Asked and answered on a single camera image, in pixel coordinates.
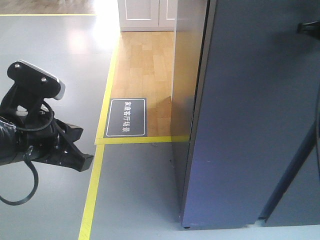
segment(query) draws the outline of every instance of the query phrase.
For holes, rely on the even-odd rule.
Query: yellow tape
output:
[[[0,14],[0,17],[47,17],[47,16],[97,16],[93,13],[79,13],[79,14]]]
[[[172,136],[171,137],[171,140],[173,143],[189,142],[189,139],[190,139],[189,135]]]
[[[88,193],[86,195],[86,201],[85,201],[78,240],[90,239],[92,222],[94,219],[94,212],[95,212],[96,200],[97,200],[97,194],[98,194],[101,167],[102,167],[102,162],[104,158],[104,151],[105,151],[104,145],[96,146],[90,184],[89,184]]]
[[[109,73],[106,81],[106,87],[105,87],[105,92],[104,92],[104,97],[102,102],[102,109],[100,113],[99,124],[98,124],[98,129],[96,134],[97,136],[101,136],[101,135],[103,136],[105,131],[104,125],[106,124],[107,116],[104,113],[107,113],[109,108],[111,88],[112,88],[114,75],[115,75],[117,54],[118,54],[118,44],[114,48],[114,51],[111,57]],[[92,223],[94,219],[94,212],[96,207],[97,194],[98,194],[101,167],[102,167],[102,162],[104,158],[104,151],[105,151],[104,144],[98,144],[96,146],[90,184],[89,184],[89,189],[86,196],[85,207],[83,211],[78,240],[90,240],[90,234],[91,234]]]
[[[116,71],[118,48],[119,48],[119,43],[117,43],[117,46],[114,49],[114,52],[113,52],[112,58],[111,58],[111,62],[110,62],[109,73],[108,73],[108,78],[106,80],[102,108],[101,108],[101,113],[100,113],[100,118],[99,118],[99,124],[98,124],[98,129],[97,129],[96,137],[95,137],[95,144],[96,145],[99,144],[99,143],[97,143],[97,139],[102,139],[105,135],[105,128],[106,128],[106,122],[107,122],[107,115],[108,115],[108,111],[109,111],[111,90],[112,90],[112,85],[114,83],[114,77],[115,77],[115,71]]]
[[[146,144],[171,143],[171,136],[110,137],[98,138],[95,144]]]

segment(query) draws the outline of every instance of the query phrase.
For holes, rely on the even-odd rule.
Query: cabinet door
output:
[[[118,0],[118,8],[121,30],[159,26],[159,0]]]
[[[159,27],[174,30],[177,17],[178,0],[159,0]]]
[[[297,34],[297,26],[318,20],[319,13],[319,0],[217,2],[205,77],[198,84],[203,91],[196,96],[201,106],[193,115],[194,148],[188,149],[184,227],[255,223],[296,152],[302,151],[315,121],[320,41]],[[319,188],[315,157],[301,169],[270,225],[320,223],[315,207],[319,189],[313,190]],[[309,169],[315,171],[308,176]]]

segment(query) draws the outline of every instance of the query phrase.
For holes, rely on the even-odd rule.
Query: gripper camera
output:
[[[34,177],[32,192],[24,199],[9,201],[0,196],[2,202],[16,206],[30,200],[37,190],[39,178],[32,161],[82,172],[94,156],[74,144],[83,129],[56,119],[44,101],[63,97],[62,81],[24,60],[12,63],[7,75],[14,84],[0,105],[0,166],[24,161]]]

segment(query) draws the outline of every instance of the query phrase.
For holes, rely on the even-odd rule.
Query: gray partition wall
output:
[[[210,44],[204,41],[194,77],[188,65],[182,73],[177,67],[179,59],[196,62],[179,31],[192,31],[183,23],[199,12],[178,5],[171,130],[181,137],[173,144],[181,222],[240,228],[258,219],[315,120],[320,40],[296,31],[299,23],[320,19],[320,2],[218,0],[210,8]],[[270,226],[320,223],[316,155],[305,164]]]

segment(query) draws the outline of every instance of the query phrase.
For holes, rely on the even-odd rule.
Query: door handle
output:
[[[299,23],[296,32],[298,34],[306,34],[320,40],[320,21]]]

